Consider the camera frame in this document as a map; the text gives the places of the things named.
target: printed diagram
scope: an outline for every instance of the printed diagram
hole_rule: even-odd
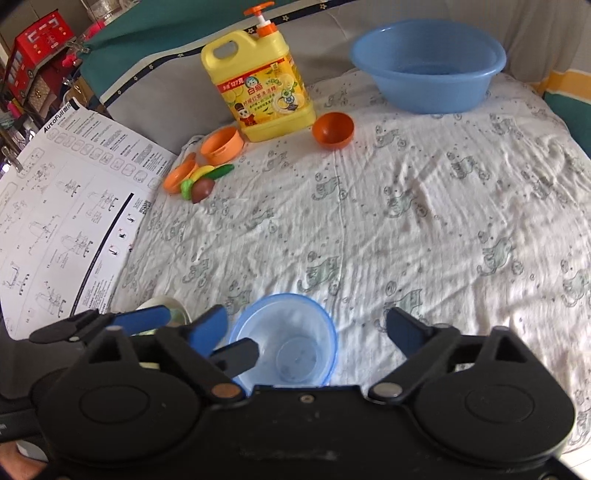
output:
[[[124,163],[124,160],[122,160],[121,158],[116,158],[115,161],[111,164],[111,168],[113,170],[120,170]]]
[[[20,268],[15,262],[10,262],[10,268],[12,269],[12,274],[10,275],[9,280],[4,280],[2,285],[6,288],[10,288],[14,290],[15,288],[18,289],[18,294],[22,297],[22,292],[25,289],[25,285],[29,280],[29,274],[25,275],[22,280],[19,280],[21,275]]]
[[[90,252],[90,246],[94,242],[88,240],[87,235],[82,235],[82,232],[78,234],[76,238],[70,235],[64,235],[61,237],[61,244],[66,247],[66,250],[72,252],[74,255],[82,255],[86,258],[86,254]]]
[[[18,185],[14,182],[9,182],[6,185],[6,188],[0,195],[0,212],[4,209],[6,205],[8,205],[8,202],[10,202],[12,195],[14,195],[17,192],[17,190]]]
[[[143,183],[146,178],[148,178],[148,174],[143,170],[140,170],[134,175],[134,180],[138,183]]]
[[[49,185],[49,176],[51,171],[55,169],[55,165],[53,163],[44,163],[42,164],[37,171],[27,180],[27,187],[31,188],[32,190],[38,189],[41,192],[44,192],[47,186]]]
[[[33,169],[33,167],[37,165],[37,162],[39,161],[39,159],[43,157],[44,154],[45,150],[43,150],[42,148],[34,149],[31,152],[31,154],[24,161],[21,162],[22,170],[17,173],[17,177],[22,179],[25,178]]]
[[[61,294],[56,293],[56,291],[49,286],[48,282],[44,283],[47,291],[39,292],[35,295],[35,301],[37,302],[37,305],[50,315],[57,315],[58,318],[61,318],[61,314],[64,313],[64,305],[66,304],[66,301],[62,300]]]
[[[95,148],[92,153],[90,154],[90,157],[93,160],[98,160],[100,158],[100,156],[102,155],[103,151],[100,148]]]
[[[80,184],[76,180],[70,180],[68,183],[58,181],[56,186],[60,190],[69,193],[70,197],[73,197],[76,193],[78,193],[78,189],[80,188]]]
[[[66,138],[65,142],[64,142],[64,147],[69,147],[71,146],[74,142],[76,141],[76,137],[74,136],[69,136],[68,138]]]
[[[160,185],[160,181],[157,178],[154,178],[148,182],[148,188],[152,190],[156,190]]]
[[[110,212],[115,208],[115,202],[119,200],[115,194],[111,193],[109,190],[105,190],[100,196],[96,192],[91,192],[91,194],[88,195],[88,198],[93,205],[86,211],[87,217],[92,217],[95,213],[99,213],[100,210],[104,209],[107,209],[107,211]]]
[[[84,141],[83,140],[76,140],[74,142],[74,145],[72,145],[72,150],[75,152],[80,151],[80,149],[84,146]]]
[[[123,170],[121,170],[121,173],[123,175],[125,175],[126,177],[131,177],[131,174],[135,171],[135,165],[132,165],[131,163],[128,163],[125,168]]]
[[[99,163],[103,164],[103,165],[108,165],[109,162],[113,160],[113,154],[112,153],[106,153],[105,155],[103,155],[103,157],[99,160]]]
[[[94,145],[92,143],[87,143],[84,147],[82,147],[82,150],[80,150],[80,153],[82,155],[88,155],[92,149],[94,148]]]
[[[10,227],[12,227],[15,223],[17,223],[21,218],[22,214],[24,213],[25,209],[27,208],[27,204],[24,200],[20,202],[14,202],[10,207],[6,210],[6,215],[0,220],[0,230],[2,233],[8,233]]]
[[[55,137],[57,137],[57,134],[60,131],[57,128],[52,128],[51,130],[49,130],[49,132],[47,132],[47,139],[48,140],[53,140]]]
[[[49,243],[49,240],[53,236],[57,229],[57,224],[60,219],[59,215],[54,215],[51,220],[47,223],[31,222],[29,223],[29,231],[37,237],[33,244],[29,247],[29,255],[33,254],[33,249],[39,243]]]

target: cartoon character on label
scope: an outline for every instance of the cartoon character on label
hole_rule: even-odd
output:
[[[258,85],[259,81],[256,77],[246,77],[246,80],[244,80],[244,85],[246,85],[246,88],[254,88]]]
[[[238,112],[238,115],[240,115],[240,121],[244,122],[244,125],[246,127],[251,127],[253,125],[256,125],[255,116],[252,113],[250,113],[248,108],[246,108],[243,104],[236,103],[234,105],[234,108]]]

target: yellow dish soap bottle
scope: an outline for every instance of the yellow dish soap bottle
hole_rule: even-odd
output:
[[[258,18],[258,38],[236,30],[201,52],[203,66],[251,142],[295,132],[316,120],[283,35],[262,16],[262,10],[274,4],[267,2],[244,12]],[[230,42],[236,44],[236,51],[218,58],[214,51]]]

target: instruction sheet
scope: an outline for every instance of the instruction sheet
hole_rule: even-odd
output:
[[[74,100],[0,179],[0,302],[16,340],[106,311],[175,155]]]

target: product label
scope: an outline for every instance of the product label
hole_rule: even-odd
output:
[[[217,89],[243,127],[291,115],[310,101],[291,55],[221,83]]]

